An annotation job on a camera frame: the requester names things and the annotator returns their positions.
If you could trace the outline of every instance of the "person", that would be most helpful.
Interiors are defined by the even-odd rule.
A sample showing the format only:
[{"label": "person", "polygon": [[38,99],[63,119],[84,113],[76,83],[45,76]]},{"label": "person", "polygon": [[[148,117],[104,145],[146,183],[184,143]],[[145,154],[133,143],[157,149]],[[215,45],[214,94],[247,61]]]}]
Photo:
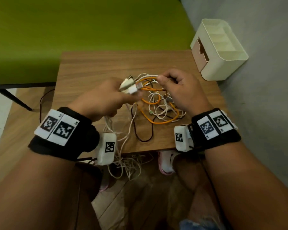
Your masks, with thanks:
[{"label": "person", "polygon": [[[213,109],[199,80],[170,69],[157,77],[174,103],[190,116]],[[92,121],[114,116],[124,103],[141,98],[119,92],[122,80],[113,78],[82,94],[68,107]],[[160,153],[161,171],[176,172],[194,199],[182,230],[224,229],[211,184],[198,163],[172,151]],[[233,229],[288,229],[288,188],[241,142],[205,151],[204,164],[213,181],[222,210]],[[83,171],[80,202],[79,171]],[[79,205],[78,229],[99,229],[91,205],[100,187],[101,173],[88,164],[75,163],[29,149],[0,183],[0,230],[70,229]]]}]

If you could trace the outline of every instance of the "wristband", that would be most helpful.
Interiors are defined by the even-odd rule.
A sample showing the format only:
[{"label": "wristband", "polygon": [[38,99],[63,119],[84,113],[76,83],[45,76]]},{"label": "wristband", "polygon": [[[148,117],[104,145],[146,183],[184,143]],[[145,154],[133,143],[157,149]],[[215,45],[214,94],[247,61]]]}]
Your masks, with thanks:
[{"label": "wristband", "polygon": [[209,149],[241,140],[237,126],[219,108],[192,117],[188,128],[194,148]]},{"label": "wristband", "polygon": [[28,147],[39,154],[76,161],[82,152],[96,148],[99,139],[90,119],[68,107],[61,107],[49,111]]}]

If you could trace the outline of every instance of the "qr code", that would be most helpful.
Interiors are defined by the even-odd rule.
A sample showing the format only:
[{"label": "qr code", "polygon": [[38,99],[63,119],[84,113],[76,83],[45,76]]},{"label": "qr code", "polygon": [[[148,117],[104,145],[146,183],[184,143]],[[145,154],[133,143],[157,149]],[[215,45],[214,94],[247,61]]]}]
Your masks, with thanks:
[{"label": "qr code", "polygon": [[107,142],[105,152],[114,152],[115,142]]},{"label": "qr code", "polygon": [[213,120],[216,122],[216,124],[219,127],[222,127],[222,126],[225,126],[228,124],[228,122],[226,121],[226,119],[222,115],[213,118]]},{"label": "qr code", "polygon": [[210,121],[207,121],[200,125],[200,128],[203,130],[203,133],[206,135],[210,133],[211,131],[214,131],[214,127],[210,123]]},{"label": "qr code", "polygon": [[175,133],[175,135],[176,135],[176,141],[183,142],[181,133]]},{"label": "qr code", "polygon": [[75,127],[69,125],[68,123],[60,122],[57,128],[54,130],[54,134],[68,139],[74,128]]},{"label": "qr code", "polygon": [[50,131],[53,126],[58,122],[58,120],[54,117],[48,116],[47,119],[41,124],[41,128],[45,131]]}]

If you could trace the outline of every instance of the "black wristband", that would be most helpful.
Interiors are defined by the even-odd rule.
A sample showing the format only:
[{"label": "black wristband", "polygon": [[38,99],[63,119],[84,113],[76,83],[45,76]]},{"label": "black wristband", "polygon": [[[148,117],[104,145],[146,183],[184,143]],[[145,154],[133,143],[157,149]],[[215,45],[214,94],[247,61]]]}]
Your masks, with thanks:
[{"label": "black wristband", "polygon": [[[219,111],[219,108],[214,108],[211,111],[207,111],[204,113],[201,113],[199,115],[196,115],[192,117],[192,124],[188,125],[188,128],[191,132],[191,136],[194,142],[194,148],[200,148],[200,149],[209,149],[209,148],[214,148],[226,143],[232,143],[232,142],[238,142],[241,140],[241,136],[239,133],[236,131],[236,129],[232,129],[227,132],[221,132],[219,128],[216,126],[214,121],[211,120],[211,117],[209,114]],[[207,116],[210,119],[211,124],[213,125],[214,129],[218,132],[218,136],[212,138],[212,139],[207,139],[205,135],[203,134],[202,129],[200,128],[199,124],[197,123],[198,120],[202,119],[203,117]],[[231,124],[231,121],[224,116],[228,124],[230,124],[232,127],[234,127]]]},{"label": "black wristband", "polygon": [[76,161],[82,152],[90,152],[96,148],[100,139],[99,133],[92,125],[92,121],[87,117],[82,116],[68,107],[61,107],[58,111],[79,120],[78,125],[65,146],[50,142],[36,135],[33,137],[28,147],[33,152],[39,154]]}]

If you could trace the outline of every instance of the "hand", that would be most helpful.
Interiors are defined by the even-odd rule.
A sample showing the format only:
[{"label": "hand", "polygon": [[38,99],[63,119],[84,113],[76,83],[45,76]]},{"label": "hand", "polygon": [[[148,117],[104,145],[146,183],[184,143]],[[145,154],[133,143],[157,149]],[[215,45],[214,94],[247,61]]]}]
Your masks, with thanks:
[{"label": "hand", "polygon": [[113,117],[123,104],[133,104],[142,97],[141,91],[135,94],[119,92],[122,82],[123,79],[112,77],[95,89],[83,93],[67,107],[88,117],[93,122],[100,120],[103,116]]},{"label": "hand", "polygon": [[178,69],[170,69],[159,75],[157,80],[171,94],[177,107],[192,117],[213,109],[199,80],[194,75]]}]

